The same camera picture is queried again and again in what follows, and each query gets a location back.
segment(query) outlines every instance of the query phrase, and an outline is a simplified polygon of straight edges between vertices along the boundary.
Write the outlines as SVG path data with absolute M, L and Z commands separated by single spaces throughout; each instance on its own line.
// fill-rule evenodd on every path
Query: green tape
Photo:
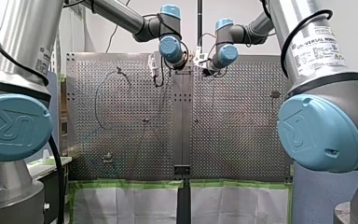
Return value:
M 134 181 L 123 179 L 100 179 L 69 182 L 69 214 L 71 224 L 75 220 L 75 196 L 80 189 L 181 189 L 183 181 Z
M 70 188 L 74 189 L 179 189 L 183 181 L 128 181 L 128 180 L 95 180 L 71 181 Z
M 71 159 L 71 157 L 61 157 L 61 162 L 64 162 L 64 161 L 67 161 L 70 159 Z M 41 161 L 41 160 L 42 159 L 37 160 L 37 161 L 31 161 L 28 163 L 28 165 L 55 165 L 54 158 L 48 158 L 48 159 L 46 159 L 46 161 Z
M 287 224 L 292 224 L 292 218 L 293 218 L 293 185 L 292 184 L 286 184 L 288 186 L 289 192 L 287 193 L 289 196 L 288 204 L 287 204 Z
M 285 183 L 268 183 L 244 180 L 190 180 L 191 188 L 242 187 L 253 189 L 288 189 Z

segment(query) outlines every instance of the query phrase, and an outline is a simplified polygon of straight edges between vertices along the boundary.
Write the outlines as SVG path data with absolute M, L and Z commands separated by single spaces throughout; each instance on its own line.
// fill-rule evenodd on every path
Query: logo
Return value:
M 282 123 L 284 136 L 293 152 L 312 148 L 312 139 L 307 122 L 301 112 L 294 114 Z
M 30 147 L 37 128 L 37 115 L 0 111 L 0 145 Z

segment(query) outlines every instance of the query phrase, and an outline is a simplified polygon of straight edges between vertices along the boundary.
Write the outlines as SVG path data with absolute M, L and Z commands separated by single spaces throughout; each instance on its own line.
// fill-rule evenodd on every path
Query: printed label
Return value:
M 40 48 L 37 55 L 36 71 L 46 74 L 48 72 L 48 66 L 50 65 L 51 51 L 45 48 Z
M 315 35 L 301 40 L 297 38 L 292 44 L 298 73 L 310 76 L 324 66 L 346 66 L 330 27 L 317 26 L 314 31 Z

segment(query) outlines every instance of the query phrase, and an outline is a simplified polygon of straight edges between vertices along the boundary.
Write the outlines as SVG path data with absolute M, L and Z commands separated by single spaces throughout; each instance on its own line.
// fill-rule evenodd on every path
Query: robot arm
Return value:
M 269 37 L 269 32 L 273 29 L 271 20 L 263 12 L 257 19 L 247 26 L 234 25 L 234 21 L 229 18 L 221 19 L 216 23 L 216 53 L 212 59 L 204 66 L 206 76 L 213 75 L 215 72 L 234 63 L 238 58 L 238 50 L 234 44 L 261 45 Z
M 157 16 L 146 19 L 118 0 L 88 0 L 83 4 L 131 32 L 139 42 L 159 38 L 160 54 L 173 68 L 180 69 L 186 63 L 186 56 L 181 49 L 180 9 L 177 6 L 165 5 Z M 27 158 L 48 141 L 51 121 L 47 110 L 50 96 L 46 90 L 46 74 L 62 6 L 63 0 L 8 1 L 0 29 L 0 102 L 8 103 L 0 103 L 0 113 L 8 109 L 13 110 L 12 106 L 21 106 L 21 113 L 33 114 L 38 111 L 35 118 L 40 118 L 38 123 L 43 125 L 38 125 L 34 136 L 30 135 L 32 139 L 29 141 L 32 140 L 33 143 L 29 143 L 27 147 L 9 140 L 0 143 L 0 161 Z M 0 117 L 4 118 L 4 123 L 6 120 L 17 119 L 17 115 L 11 115 Z M 10 127 L 7 126 L 6 131 L 5 128 L 0 130 L 3 132 L 0 141 L 9 139 L 4 135 L 11 130 Z
M 237 59 L 234 44 L 263 44 L 275 28 L 290 84 L 278 123 L 284 149 L 314 171 L 358 170 L 358 72 L 348 68 L 339 50 L 328 22 L 332 11 L 317 0 L 262 2 L 265 13 L 246 27 L 220 20 L 216 54 L 196 65 L 212 75 Z
M 83 5 L 132 33 L 138 42 L 159 38 L 159 52 L 173 68 L 180 69 L 186 63 L 181 48 L 179 7 L 164 5 L 159 14 L 147 19 L 118 0 L 87 0 Z

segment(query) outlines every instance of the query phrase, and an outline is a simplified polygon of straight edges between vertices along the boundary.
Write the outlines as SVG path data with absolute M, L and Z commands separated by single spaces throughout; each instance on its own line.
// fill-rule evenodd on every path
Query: metal frame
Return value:
M 133 61 L 134 59 L 144 60 L 145 66 L 147 65 L 147 54 L 101 54 L 101 53 L 70 53 L 67 55 L 67 99 L 68 99 L 68 143 L 70 146 L 69 151 L 79 149 L 79 145 L 76 142 L 76 137 L 74 134 L 75 132 L 75 125 L 76 125 L 76 111 L 73 108 L 76 108 L 76 104 L 78 104 L 77 95 L 76 95 L 76 74 L 83 72 L 87 73 L 87 71 L 78 71 L 77 65 L 88 63 L 88 62 L 101 62 L 106 66 L 106 63 L 111 63 L 115 61 Z M 259 73 L 260 71 L 266 72 L 264 76 L 261 78 L 268 79 L 268 78 L 276 78 L 279 80 L 279 88 L 280 88 L 280 101 L 283 101 L 284 97 L 284 87 L 282 86 L 283 83 L 286 82 L 285 77 L 282 75 L 281 68 L 279 65 L 279 57 L 276 56 L 240 56 L 237 60 L 236 65 L 234 64 L 231 66 L 232 70 L 228 70 L 227 77 L 224 77 L 219 80 L 214 80 L 217 82 L 226 82 L 230 84 L 231 82 L 240 82 L 237 83 L 238 85 L 247 84 L 254 81 L 247 80 L 246 75 L 251 76 L 252 74 L 245 74 L 245 72 L 241 71 L 241 69 L 247 68 L 246 66 L 250 65 L 251 70 Z M 95 67 L 95 70 L 101 71 L 101 67 Z M 149 70 L 147 68 L 143 69 L 140 72 L 145 72 L 148 74 Z M 152 77 L 143 77 L 143 75 L 139 76 L 140 79 L 148 78 L 152 79 Z M 202 85 L 208 85 L 211 80 L 205 79 L 203 83 L 200 83 L 200 78 L 204 78 L 200 76 L 200 71 L 195 69 L 192 64 L 187 65 L 184 70 L 172 72 L 172 77 L 170 79 L 171 85 L 171 105 L 170 109 L 172 110 L 172 135 L 171 139 L 168 141 L 172 141 L 172 177 L 168 179 L 181 179 L 184 181 L 184 187 L 179 189 L 178 192 L 178 210 L 177 210 L 177 223 L 178 224 L 189 224 L 191 222 L 191 188 L 189 180 L 191 178 L 232 178 L 232 179 L 251 179 L 251 180 L 259 180 L 259 181 L 268 181 L 268 182 L 291 182 L 292 177 L 290 176 L 290 166 L 292 164 L 292 160 L 286 155 L 284 157 L 284 175 L 280 176 L 250 176 L 250 175 L 220 175 L 216 173 L 215 176 L 200 176 L 197 173 L 193 173 L 193 166 L 195 159 L 199 159 L 200 157 L 194 157 L 195 153 L 197 153 L 194 147 L 194 131 L 196 128 L 194 125 L 198 125 L 199 121 L 199 114 L 195 114 L 197 111 L 194 106 L 199 105 L 199 100 L 197 97 L 200 97 L 200 93 L 198 92 L 199 88 Z M 145 86 L 145 88 L 155 88 L 153 85 Z M 99 165 L 93 167 L 93 169 L 101 169 Z M 134 177 L 134 176 L 121 176 L 127 179 L 138 179 L 143 180 L 141 177 Z M 163 179 L 163 177 L 147 177 L 145 180 L 157 180 Z
M 145 62 L 144 67 L 142 67 L 142 71 L 139 70 L 139 72 L 145 72 L 146 74 L 141 74 L 139 76 L 139 78 L 141 80 L 144 79 L 150 79 L 152 80 L 152 77 L 149 77 L 148 75 L 148 68 L 147 68 L 147 54 L 101 54 L 101 53 L 70 53 L 67 55 L 67 62 L 68 62 L 68 67 L 67 67 L 67 74 L 68 74 L 68 81 L 67 81 L 67 100 L 68 100 L 68 144 L 69 144 L 69 148 L 70 150 L 72 149 L 79 149 L 81 146 L 79 145 L 79 143 L 76 141 L 76 137 L 71 134 L 74 133 L 76 131 L 75 126 L 76 126 L 76 113 L 78 112 L 78 108 L 76 108 L 76 104 L 79 103 L 76 100 L 76 85 L 80 85 L 80 84 L 76 84 L 76 74 L 78 73 L 83 73 L 82 76 L 85 76 L 87 73 L 91 70 L 88 71 L 77 71 L 77 66 L 86 66 L 86 65 L 81 65 L 84 63 L 88 63 L 88 62 L 95 62 L 94 64 L 90 64 L 87 66 L 97 66 L 95 67 L 95 70 L 97 71 L 103 71 L 104 68 L 98 67 L 99 65 L 96 64 L 97 62 L 100 62 L 101 64 L 103 64 L 102 66 L 107 66 L 107 63 L 114 63 L 116 61 L 120 61 L 120 62 L 127 62 L 127 61 L 131 61 L 131 63 L 134 63 L 133 60 L 138 60 L 137 62 L 140 62 L 139 60 Z M 292 164 L 292 160 L 284 153 L 284 150 L 282 149 L 280 143 L 279 143 L 279 138 L 277 134 L 273 134 L 271 133 L 270 135 L 267 136 L 268 139 L 266 139 L 266 137 L 264 137 L 264 133 L 261 132 L 270 132 L 271 130 L 275 129 L 275 122 L 277 119 L 277 112 L 276 111 L 278 109 L 278 106 L 282 103 L 283 98 L 284 98 L 284 94 L 285 94 L 285 87 L 283 85 L 283 83 L 286 83 L 286 79 L 284 77 L 284 75 L 281 72 L 281 68 L 279 66 L 279 57 L 276 56 L 240 56 L 240 58 L 237 60 L 237 62 L 235 64 L 233 64 L 231 66 L 231 69 L 228 70 L 228 74 L 226 77 L 220 78 L 220 79 L 216 79 L 216 80 L 212 80 L 212 77 L 208 77 L 209 79 L 204 79 L 204 77 L 200 76 L 200 72 L 198 70 L 194 70 L 192 65 L 188 65 L 185 67 L 184 70 L 182 71 L 175 71 L 172 72 L 172 86 L 171 86 L 171 104 L 172 107 L 170 107 L 172 109 L 172 135 L 170 135 L 172 137 L 172 139 L 165 139 L 166 141 L 172 141 L 172 168 L 170 169 L 170 172 L 172 172 L 172 175 L 170 176 L 146 176 L 145 180 L 152 180 L 152 179 L 184 179 L 187 180 L 189 178 L 211 178 L 211 179 L 216 179 L 216 178 L 232 178 L 232 179 L 251 179 L 251 180 L 257 180 L 257 181 L 267 181 L 267 182 L 291 182 L 292 178 L 290 176 L 290 166 Z M 251 72 L 249 74 L 246 74 L 246 72 L 242 71 L 243 69 L 247 69 L 250 70 Z M 265 71 L 266 74 L 259 74 L 261 71 Z M 260 76 L 260 78 L 263 81 L 266 81 L 266 83 L 264 84 L 264 86 L 260 86 L 260 90 L 259 92 L 262 92 L 263 94 L 266 94 L 266 92 L 268 94 L 272 94 L 271 92 L 275 89 L 277 89 L 279 91 L 279 99 L 277 99 L 279 102 L 276 103 L 276 105 L 271 108 L 269 107 L 269 103 L 266 103 L 266 98 L 257 98 L 257 96 L 255 96 L 255 91 L 251 91 L 251 90 L 246 90 L 246 88 L 249 88 L 250 85 L 254 85 L 253 82 L 257 82 L 257 79 L 255 79 L 255 75 Z M 91 75 L 91 79 L 95 79 L 95 78 L 99 78 L 102 79 L 102 77 L 96 77 L 95 74 Z M 200 133 L 197 133 L 199 131 L 203 132 L 205 130 L 199 129 L 197 126 L 194 125 L 198 125 L 200 126 L 202 124 L 202 122 L 215 122 L 213 120 L 213 118 L 221 118 L 221 117 L 217 117 L 215 115 L 215 113 L 211 110 L 214 109 L 214 107 L 202 107 L 200 108 L 200 101 L 202 101 L 202 98 L 199 97 L 203 97 L 204 93 L 200 93 L 200 88 L 205 88 L 205 94 L 206 97 L 208 97 L 208 94 L 211 89 L 209 89 L 210 87 L 208 87 L 208 85 L 211 84 L 212 82 L 215 83 L 221 83 L 221 84 L 216 84 L 217 88 L 220 88 L 219 90 L 221 91 L 220 93 L 222 94 L 220 96 L 220 101 L 215 101 L 215 99 L 213 98 L 213 100 L 215 102 L 213 102 L 213 104 L 225 104 L 225 100 L 227 101 L 231 101 L 233 99 L 237 99 L 240 97 L 240 100 L 237 102 L 235 102 L 235 106 L 236 107 L 229 107 L 227 106 L 227 108 L 224 108 L 225 111 L 224 113 L 226 115 L 228 115 L 227 119 L 233 119 L 236 120 L 235 122 L 238 122 L 239 125 L 243 125 L 243 126 L 239 126 L 236 123 L 230 122 L 225 124 L 226 127 L 221 127 L 220 124 L 222 124 L 221 122 L 218 123 L 220 126 L 216 126 L 215 129 L 217 129 L 217 131 L 215 133 L 217 133 L 218 135 L 231 135 L 231 133 L 222 133 L 225 130 L 221 129 L 221 128 L 226 128 L 227 130 L 232 130 L 232 128 L 234 128 L 234 130 L 238 130 L 239 128 L 251 128 L 253 129 L 254 127 L 257 129 L 257 127 L 259 127 L 261 124 L 258 124 L 257 122 L 266 122 L 267 120 L 270 120 L 271 122 L 268 122 L 268 128 L 266 131 L 263 131 L 263 129 L 259 129 L 259 131 L 257 131 L 255 134 L 255 138 L 257 138 L 258 140 L 256 141 L 256 143 L 253 142 L 241 142 L 242 145 L 230 145 L 228 143 L 228 145 L 217 145 L 222 147 L 222 150 L 231 150 L 232 147 L 241 147 L 243 148 L 243 150 L 250 150 L 253 153 L 257 153 L 258 154 L 258 165 L 257 167 L 255 167 L 253 169 L 252 172 L 246 172 L 246 171 L 241 171 L 241 166 L 242 163 L 237 162 L 236 164 L 233 164 L 232 166 L 235 166 L 236 169 L 236 173 L 230 173 L 228 170 L 225 170 L 226 168 L 223 169 L 215 169 L 213 170 L 213 167 L 215 166 L 215 164 L 212 164 L 212 166 L 203 163 L 202 166 L 205 166 L 205 169 L 209 169 L 210 171 L 213 170 L 213 175 L 200 175 L 200 172 L 202 172 L 202 170 L 200 169 L 196 169 L 193 171 L 193 168 L 199 168 L 197 167 L 197 162 L 199 162 L 200 159 L 205 159 L 207 160 L 208 157 L 210 159 L 212 159 L 210 162 L 213 163 L 213 157 L 220 157 L 219 154 L 216 154 L 216 148 L 213 149 L 211 148 L 211 151 L 205 151 L 204 149 L 199 149 L 199 148 L 194 148 L 196 147 L 196 145 L 194 145 L 195 141 L 197 141 L 197 139 L 195 139 L 195 136 L 200 136 Z M 88 83 L 88 85 L 92 88 L 92 85 L 95 86 L 95 83 Z M 241 86 L 241 88 L 245 88 L 243 91 L 239 90 L 238 87 Z M 153 85 L 146 85 L 146 86 L 142 86 L 141 89 L 138 89 L 138 91 L 150 91 L 150 89 L 155 88 Z M 251 99 L 248 99 L 247 97 L 245 97 L 245 101 L 241 101 L 241 97 L 244 97 L 245 95 L 249 95 L 250 97 L 255 97 L 255 100 L 252 101 Z M 257 106 L 255 106 L 255 108 L 253 110 L 247 110 L 246 106 L 249 106 L 249 104 L 257 104 Z M 249 124 L 247 124 L 247 120 L 245 121 L 244 124 L 241 124 L 241 122 L 243 122 L 243 120 L 238 119 L 235 117 L 235 114 L 238 114 L 238 108 L 244 108 L 243 109 L 243 113 L 255 113 L 257 111 L 260 110 L 272 110 L 272 114 L 273 115 L 268 115 L 267 118 L 264 118 L 263 120 L 257 120 L 255 119 L 255 121 L 253 121 L 253 123 L 251 123 L 251 125 L 249 126 Z M 204 115 L 207 116 L 206 118 L 201 118 L 200 115 Z M 230 139 L 235 139 L 235 137 L 237 136 L 242 136 L 242 135 L 233 135 L 230 136 Z M 217 141 L 217 143 L 220 141 L 218 136 L 208 136 L 206 135 L 201 135 L 200 137 L 206 137 L 206 138 L 211 138 L 211 140 L 214 139 L 214 141 Z M 117 139 L 115 137 L 111 137 L 112 141 L 117 141 Z M 272 151 L 264 151 L 264 148 L 258 148 L 257 150 L 252 149 L 252 148 L 247 148 L 247 147 L 260 147 L 261 145 L 266 144 L 266 149 L 268 150 L 272 150 Z M 242 149 L 238 149 L 236 151 L 233 151 L 233 157 L 231 159 L 234 160 L 238 160 L 238 157 L 240 155 L 243 155 L 243 153 L 239 153 L 239 151 L 243 151 Z M 273 150 L 277 150 L 279 152 L 279 154 L 274 154 Z M 269 154 L 273 154 L 273 155 L 277 155 L 279 156 L 279 158 L 271 158 L 269 157 Z M 114 158 L 116 155 L 114 154 L 110 154 L 109 158 Z M 277 164 L 280 164 L 279 166 L 274 166 L 274 167 L 269 167 L 267 170 L 262 170 L 264 167 L 263 161 L 267 162 L 266 165 L 268 163 L 271 162 L 276 162 Z M 97 169 L 104 169 L 103 166 L 99 166 L 97 165 Z M 271 169 L 283 169 L 280 170 L 279 172 L 275 172 L 273 174 L 268 174 L 268 172 Z M 110 177 L 110 178 L 128 178 L 128 179 L 144 179 L 142 176 L 113 176 L 113 175 L 108 175 L 108 176 L 103 176 L 103 177 Z
M 78 137 L 81 137 L 79 135 L 76 137 L 74 134 L 76 132 L 76 123 L 78 122 L 78 119 L 76 119 L 76 116 L 79 113 L 83 113 L 81 111 L 78 111 L 76 109 L 76 105 L 82 104 L 82 106 L 89 106 L 93 107 L 94 102 L 85 104 L 85 100 L 80 98 L 87 96 L 87 92 L 83 94 L 83 96 L 76 95 L 77 94 L 77 86 L 76 83 L 79 81 L 77 80 L 77 74 L 79 74 L 81 71 L 78 71 L 78 66 L 88 67 L 89 69 L 87 71 L 83 71 L 83 77 L 85 76 L 84 72 L 91 72 L 92 74 L 88 74 L 90 76 L 89 80 L 87 82 L 81 81 L 83 85 L 85 83 L 88 83 L 90 87 L 90 91 L 92 91 L 91 94 L 94 94 L 97 83 L 100 83 L 101 80 L 104 79 L 106 76 L 106 68 L 109 66 L 110 69 L 116 69 L 115 64 L 120 63 L 121 66 L 123 66 L 123 73 L 127 73 L 129 78 L 131 79 L 132 83 L 132 90 L 131 90 L 131 100 L 130 108 L 131 111 L 127 111 L 128 114 L 126 115 L 123 111 L 119 111 L 120 115 L 123 117 L 127 116 L 126 118 L 123 118 L 120 120 L 120 123 L 115 124 L 117 125 L 117 129 L 124 130 L 126 133 L 122 134 L 121 136 L 118 136 L 116 134 L 109 135 L 110 131 L 99 129 L 96 133 L 99 135 L 103 134 L 102 137 L 100 137 L 98 140 L 93 140 L 94 142 L 88 142 L 89 148 L 90 144 L 97 143 L 96 141 L 102 141 L 98 143 L 98 147 L 100 150 L 103 151 L 101 154 L 97 152 L 97 149 L 92 149 L 87 152 L 87 158 L 92 158 L 92 169 L 93 171 L 90 171 L 89 174 L 83 174 L 80 179 L 93 179 L 93 178 L 126 178 L 126 179 L 136 179 L 136 180 L 161 180 L 161 179 L 174 179 L 173 176 L 173 163 L 175 158 L 177 158 L 173 154 L 172 149 L 172 142 L 173 142 L 173 135 L 172 135 L 172 124 L 167 122 L 166 119 L 169 118 L 169 120 L 172 119 L 172 102 L 171 102 L 171 94 L 172 92 L 172 77 L 169 77 L 168 74 L 168 68 L 165 70 L 165 76 L 166 76 L 166 83 L 169 84 L 165 85 L 162 88 L 156 88 L 153 85 L 152 77 L 149 74 L 149 69 L 147 66 L 147 58 L 148 54 L 101 54 L 101 53 L 70 53 L 67 55 L 67 102 L 68 102 L 68 151 L 70 155 L 78 154 L 78 152 L 81 151 L 81 148 L 85 144 L 79 144 Z M 136 66 L 137 68 L 135 70 L 131 70 L 133 66 Z M 125 78 L 121 78 L 121 84 L 120 85 L 127 85 Z M 106 82 L 107 85 L 105 85 L 104 91 L 114 91 L 115 83 L 114 80 L 110 82 Z M 106 104 L 110 107 L 104 107 L 104 113 L 107 113 L 108 118 L 112 118 L 111 116 L 114 116 L 112 112 L 109 112 L 109 110 L 114 111 L 115 107 L 121 107 L 126 108 L 124 101 L 124 94 L 118 99 L 118 101 L 109 102 L 109 99 L 112 98 L 112 95 L 102 95 L 101 96 L 105 101 L 108 101 Z M 158 114 L 158 111 L 155 109 L 158 107 L 157 105 L 153 105 L 153 103 L 149 101 L 153 101 L 154 103 L 160 101 L 163 99 L 165 103 L 161 106 L 161 112 Z M 135 118 L 132 117 L 132 110 L 134 114 L 137 114 L 139 112 L 139 117 L 137 116 L 136 120 L 133 120 Z M 94 118 L 93 111 L 90 112 L 90 114 L 83 114 L 82 119 L 85 120 L 88 123 L 88 129 L 93 129 L 97 127 L 97 122 L 94 120 L 91 122 L 91 120 Z M 142 138 L 143 140 L 136 139 L 136 137 L 141 137 L 140 129 L 143 129 L 142 132 Z M 153 141 L 150 140 L 150 138 L 156 138 L 156 136 L 159 138 L 157 143 L 153 143 Z M 131 141 L 143 141 L 142 144 L 139 144 L 139 146 L 142 146 L 142 150 L 138 150 L 138 145 L 133 143 L 133 148 L 123 148 L 123 146 L 126 146 L 126 144 L 131 144 Z M 136 159 L 137 162 L 133 162 L 129 160 L 133 159 L 134 157 L 138 158 Z M 71 171 L 71 177 L 72 178 L 79 178 L 79 175 L 76 175 L 74 172 L 76 172 L 76 168 L 82 167 L 82 169 L 85 169 L 89 167 L 91 168 L 91 164 L 89 164 L 89 161 L 84 161 L 84 157 L 82 158 L 77 157 L 78 162 L 83 162 L 83 164 L 76 164 L 76 156 L 74 161 L 74 166 Z

